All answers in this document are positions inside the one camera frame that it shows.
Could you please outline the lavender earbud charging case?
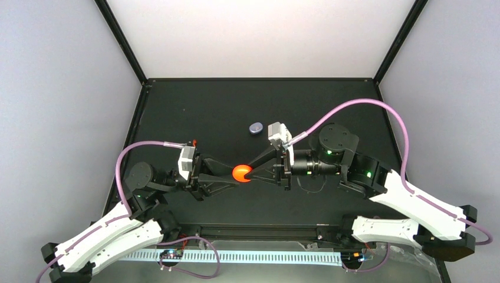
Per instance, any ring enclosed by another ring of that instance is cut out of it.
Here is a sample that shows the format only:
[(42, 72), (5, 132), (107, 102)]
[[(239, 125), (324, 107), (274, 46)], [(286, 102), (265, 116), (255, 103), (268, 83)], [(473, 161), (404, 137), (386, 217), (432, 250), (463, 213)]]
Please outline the lavender earbud charging case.
[(255, 123), (252, 123), (250, 126), (249, 126), (249, 132), (252, 134), (252, 135), (256, 135), (256, 134), (259, 134), (263, 131), (264, 129), (264, 125), (260, 122), (255, 122)]

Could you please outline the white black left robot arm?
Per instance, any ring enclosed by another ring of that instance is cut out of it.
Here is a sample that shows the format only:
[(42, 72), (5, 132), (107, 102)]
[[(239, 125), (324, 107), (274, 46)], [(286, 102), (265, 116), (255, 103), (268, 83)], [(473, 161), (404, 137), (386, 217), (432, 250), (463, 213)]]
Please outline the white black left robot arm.
[(181, 226), (166, 195), (188, 192), (196, 200), (235, 188), (230, 166), (206, 154), (180, 160), (180, 169), (136, 163), (124, 180), (128, 213), (123, 202), (86, 230), (63, 243), (41, 249), (51, 282), (90, 282), (104, 268), (139, 249), (179, 239)]

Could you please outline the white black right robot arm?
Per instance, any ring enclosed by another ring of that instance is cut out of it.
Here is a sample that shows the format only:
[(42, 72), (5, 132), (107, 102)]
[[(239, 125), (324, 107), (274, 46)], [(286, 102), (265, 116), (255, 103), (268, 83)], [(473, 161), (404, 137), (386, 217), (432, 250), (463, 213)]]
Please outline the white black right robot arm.
[(305, 150), (292, 147), (291, 134), (284, 124), (274, 123), (268, 131), (269, 149), (249, 165), (236, 166), (232, 171), (235, 180), (260, 180), (289, 189), (293, 177), (334, 176), (341, 190), (403, 215), (403, 219), (346, 217), (336, 230), (340, 245), (396, 243), (447, 262), (475, 252), (475, 238), (466, 231), (476, 222), (473, 206), (449, 205), (406, 183), (395, 170), (358, 153), (359, 138), (345, 127), (334, 123), (323, 126), (311, 136)]

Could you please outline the orange round case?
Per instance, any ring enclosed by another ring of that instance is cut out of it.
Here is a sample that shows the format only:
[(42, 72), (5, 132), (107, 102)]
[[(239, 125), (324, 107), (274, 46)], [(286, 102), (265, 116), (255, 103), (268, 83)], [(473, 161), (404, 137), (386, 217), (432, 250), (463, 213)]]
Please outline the orange round case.
[(252, 167), (247, 164), (239, 164), (232, 169), (232, 177), (241, 183), (248, 183), (251, 180), (246, 177), (252, 171)]

